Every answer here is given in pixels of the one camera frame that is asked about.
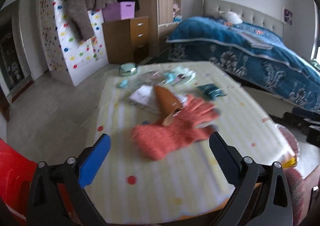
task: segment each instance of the framed picture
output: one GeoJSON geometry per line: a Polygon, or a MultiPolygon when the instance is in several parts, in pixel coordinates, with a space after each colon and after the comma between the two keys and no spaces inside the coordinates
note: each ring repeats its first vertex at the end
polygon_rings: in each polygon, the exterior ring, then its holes
{"type": "Polygon", "coordinates": [[[283,9],[282,22],[289,26],[292,26],[292,12],[289,11],[287,8],[283,9]]]}

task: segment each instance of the purple storage bin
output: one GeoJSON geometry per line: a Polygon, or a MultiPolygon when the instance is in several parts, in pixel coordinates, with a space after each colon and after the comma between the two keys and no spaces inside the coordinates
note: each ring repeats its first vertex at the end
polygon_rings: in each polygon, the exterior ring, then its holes
{"type": "Polygon", "coordinates": [[[120,2],[102,9],[104,21],[119,21],[134,18],[135,2],[120,2]]]}

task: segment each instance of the headboard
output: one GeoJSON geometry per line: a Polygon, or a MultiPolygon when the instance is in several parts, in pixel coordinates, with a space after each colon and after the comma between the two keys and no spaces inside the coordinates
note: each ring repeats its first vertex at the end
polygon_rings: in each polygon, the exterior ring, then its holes
{"type": "Polygon", "coordinates": [[[273,31],[275,34],[278,34],[280,37],[283,35],[283,23],[269,15],[231,2],[222,0],[202,0],[202,16],[216,16],[218,11],[232,11],[238,13],[245,22],[264,27],[273,31]]]}

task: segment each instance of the pillow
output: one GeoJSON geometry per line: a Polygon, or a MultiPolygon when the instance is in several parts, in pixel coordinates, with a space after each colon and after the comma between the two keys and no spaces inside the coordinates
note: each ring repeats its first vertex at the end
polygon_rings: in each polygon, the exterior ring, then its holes
{"type": "Polygon", "coordinates": [[[231,22],[232,24],[243,23],[241,16],[237,13],[220,11],[219,14],[221,18],[223,18],[227,22],[231,22]]]}

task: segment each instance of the coat sleeve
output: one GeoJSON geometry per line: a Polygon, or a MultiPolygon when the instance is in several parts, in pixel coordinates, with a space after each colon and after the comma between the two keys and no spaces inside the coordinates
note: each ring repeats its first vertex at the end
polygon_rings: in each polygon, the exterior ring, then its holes
{"type": "Polygon", "coordinates": [[[83,40],[94,36],[84,0],[66,0],[66,13],[80,30],[83,40]]]}

